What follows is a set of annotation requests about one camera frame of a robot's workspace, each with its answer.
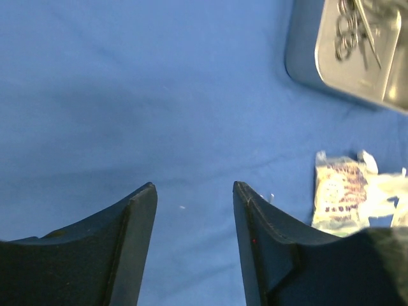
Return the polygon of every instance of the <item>stainless steel tray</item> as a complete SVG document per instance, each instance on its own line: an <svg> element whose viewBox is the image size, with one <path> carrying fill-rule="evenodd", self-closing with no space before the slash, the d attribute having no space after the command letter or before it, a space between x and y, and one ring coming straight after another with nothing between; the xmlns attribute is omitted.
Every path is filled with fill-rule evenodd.
<svg viewBox="0 0 408 306"><path fill-rule="evenodd" d="M286 69L300 83L408 114L408 11L366 12L381 68L368 40L347 60L336 58L339 0L295 0Z"/></svg>

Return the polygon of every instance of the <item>blue cloth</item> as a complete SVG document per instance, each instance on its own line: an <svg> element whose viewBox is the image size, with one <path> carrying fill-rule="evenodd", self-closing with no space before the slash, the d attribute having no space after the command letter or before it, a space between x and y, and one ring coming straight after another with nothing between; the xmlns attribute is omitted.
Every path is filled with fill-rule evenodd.
<svg viewBox="0 0 408 306"><path fill-rule="evenodd" d="M147 181L139 305L245 305L235 180L310 223L314 156L408 165L408 119L302 87L291 1L0 2L0 238L42 236Z"/></svg>

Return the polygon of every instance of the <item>blue background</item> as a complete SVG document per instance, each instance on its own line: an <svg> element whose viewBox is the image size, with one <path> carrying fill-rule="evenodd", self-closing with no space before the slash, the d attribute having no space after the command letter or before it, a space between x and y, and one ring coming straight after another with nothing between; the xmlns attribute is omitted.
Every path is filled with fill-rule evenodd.
<svg viewBox="0 0 408 306"><path fill-rule="evenodd" d="M245 305L235 180L310 223L314 156L408 165L408 118L294 83L292 1L0 2L0 238L42 236L147 181L139 305Z"/></svg>

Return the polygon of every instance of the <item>metal tray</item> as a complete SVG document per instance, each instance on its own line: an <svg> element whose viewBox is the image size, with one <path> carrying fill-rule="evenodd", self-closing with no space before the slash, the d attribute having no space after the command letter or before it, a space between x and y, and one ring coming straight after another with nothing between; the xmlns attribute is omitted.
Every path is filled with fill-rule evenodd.
<svg viewBox="0 0 408 306"><path fill-rule="evenodd" d="M408 11L392 8L367 18L377 65L368 40L347 60L335 55L339 0L295 0L286 48L286 69L292 79L338 95L408 115Z"/></svg>

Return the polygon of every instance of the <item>scissors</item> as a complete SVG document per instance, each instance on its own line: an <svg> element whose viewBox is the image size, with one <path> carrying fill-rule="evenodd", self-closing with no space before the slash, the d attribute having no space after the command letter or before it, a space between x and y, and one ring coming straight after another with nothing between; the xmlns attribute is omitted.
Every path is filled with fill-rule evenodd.
<svg viewBox="0 0 408 306"><path fill-rule="evenodd" d="M363 33L367 35L368 41L374 57L381 69L381 62L377 52L375 51L374 37L370 24L368 23L367 16L361 0L339 0L340 17L337 20L337 36L340 38L336 46L336 58L340 61L348 59L352 50L359 45L361 51L364 51L363 44L359 43L361 37L359 19L363 22ZM347 21L348 29L346 31L341 29L342 18Z"/></svg>

